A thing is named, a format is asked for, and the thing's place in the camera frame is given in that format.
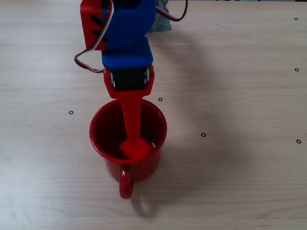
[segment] wooden table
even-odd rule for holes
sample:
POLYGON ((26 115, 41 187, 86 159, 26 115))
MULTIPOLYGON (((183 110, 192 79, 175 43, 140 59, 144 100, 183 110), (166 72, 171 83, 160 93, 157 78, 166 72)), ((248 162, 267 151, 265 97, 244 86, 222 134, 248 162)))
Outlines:
MULTIPOLYGON (((305 3, 191 2, 172 32, 148 35, 147 100, 168 135, 132 200, 89 141, 111 99, 73 61, 79 4, 1 0, 1 230, 307 229, 305 3)), ((99 52, 83 60, 101 67, 99 52)))

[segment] wooden surface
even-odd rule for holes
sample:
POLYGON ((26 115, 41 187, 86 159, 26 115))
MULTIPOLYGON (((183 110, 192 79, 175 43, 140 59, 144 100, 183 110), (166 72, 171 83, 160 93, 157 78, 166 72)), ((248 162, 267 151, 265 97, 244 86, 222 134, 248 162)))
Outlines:
POLYGON ((111 99, 73 61, 79 3, 0 2, 1 230, 307 229, 305 3, 191 2, 148 35, 168 136, 132 200, 89 141, 111 99))

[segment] wire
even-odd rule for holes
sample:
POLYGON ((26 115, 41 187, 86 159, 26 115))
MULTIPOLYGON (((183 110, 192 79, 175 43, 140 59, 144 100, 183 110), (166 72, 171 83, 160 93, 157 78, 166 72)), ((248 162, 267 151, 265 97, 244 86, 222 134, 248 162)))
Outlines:
POLYGON ((109 10, 108 10, 107 17, 106 17, 106 23, 101 27, 98 36, 96 37, 96 39, 93 41, 93 43, 88 48, 86 48, 81 53, 77 54, 75 56, 75 58, 74 58, 74 60, 75 60, 75 62, 77 63, 78 66, 80 66, 80 67, 82 67, 84 69, 88 69, 89 71, 94 72, 94 73, 102 73, 103 69, 93 69, 89 65, 81 62, 78 59, 78 57, 81 56, 82 54, 86 53, 86 52, 95 50, 97 48, 97 46, 99 45, 99 43, 101 42, 103 36, 106 33, 107 28, 109 27, 109 24, 111 22, 113 14, 114 14, 114 5, 113 5, 113 1, 112 0, 109 0, 109 5, 110 6, 109 6, 109 10))
POLYGON ((186 13, 187 13, 187 10, 188 10, 188 3, 189 3, 189 0, 186 0, 186 7, 184 9, 184 12, 183 12, 183 15, 181 16, 181 18, 178 18, 178 17, 171 15, 169 12, 166 12, 165 10, 162 10, 161 8, 159 8, 157 6, 156 6, 156 11, 157 11, 157 13, 159 13, 160 15, 168 18, 171 21, 179 22, 186 16, 186 13))

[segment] red mug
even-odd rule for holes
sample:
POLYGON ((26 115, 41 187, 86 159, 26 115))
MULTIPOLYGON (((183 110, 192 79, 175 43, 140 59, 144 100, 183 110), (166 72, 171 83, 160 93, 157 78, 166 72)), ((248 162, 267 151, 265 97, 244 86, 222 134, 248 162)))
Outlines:
POLYGON ((111 176, 119 181, 121 198, 131 198, 133 184, 148 178, 157 169, 166 133, 166 120, 161 110, 143 99, 141 137, 153 146, 153 150, 141 158, 126 159, 119 150, 121 143, 127 139, 120 101, 105 104, 94 115, 90 139, 95 150, 105 158, 111 176))

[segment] mug rim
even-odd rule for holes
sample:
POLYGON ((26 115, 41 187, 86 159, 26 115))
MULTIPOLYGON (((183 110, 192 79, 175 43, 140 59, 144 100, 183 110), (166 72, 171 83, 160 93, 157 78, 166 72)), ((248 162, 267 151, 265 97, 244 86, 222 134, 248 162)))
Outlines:
POLYGON ((116 162, 119 164, 133 164, 133 163, 137 163, 137 162, 141 162, 145 159, 148 159, 152 156, 152 154, 154 154, 155 152, 157 152, 163 145, 165 139, 166 139, 166 134, 167 134, 167 124, 166 124, 166 119, 164 117, 164 114, 162 113, 162 111, 152 102, 142 99, 142 103, 147 104, 148 106, 150 106, 151 108, 153 108, 161 117, 162 117, 162 126, 164 128, 162 128, 162 130, 165 129, 165 132, 162 133, 162 137, 159 140, 158 144, 156 145, 156 148, 153 149, 152 151, 150 151, 148 154, 145 154, 143 157, 140 158, 135 158, 135 159, 119 159, 119 158, 115 158, 112 157, 110 155, 108 155, 107 153, 105 153, 97 144, 97 141, 93 138, 94 136, 94 129, 93 129, 93 125, 96 122, 97 118, 99 117, 99 115, 104 112, 107 108, 111 107, 112 105, 116 104, 116 103, 120 103, 119 99, 115 99, 112 100, 110 102, 108 102, 107 104, 105 104, 104 106, 102 106, 94 115, 94 117, 92 118, 91 124, 90 124, 90 130, 89 130, 89 134, 90 134, 90 140, 92 143, 92 146, 94 147, 94 149, 106 160, 112 161, 112 162, 116 162))

